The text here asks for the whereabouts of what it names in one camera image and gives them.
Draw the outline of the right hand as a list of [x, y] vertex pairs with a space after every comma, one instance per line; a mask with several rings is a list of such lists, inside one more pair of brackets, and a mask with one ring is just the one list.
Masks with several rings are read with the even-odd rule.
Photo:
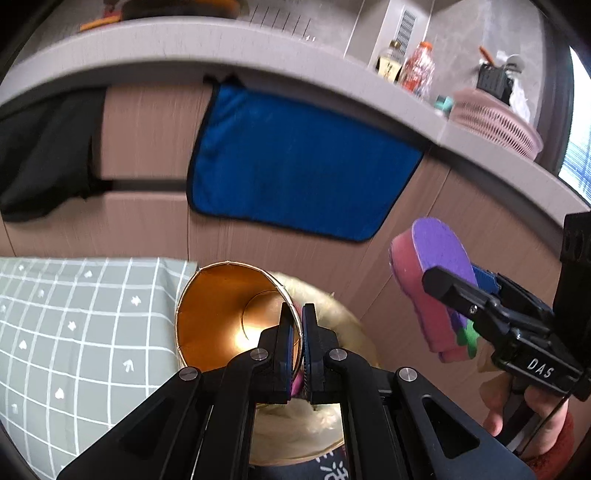
[[[502, 373], [484, 382], [480, 387], [480, 396], [489, 409], [483, 427], [493, 436], [503, 429], [503, 410], [508, 401], [512, 377]], [[568, 401], [561, 401], [555, 396], [536, 386], [529, 386], [524, 399], [527, 405], [546, 423], [540, 427], [531, 442], [522, 450], [522, 459], [529, 459], [548, 452], [556, 443], [562, 431], [568, 413]]]

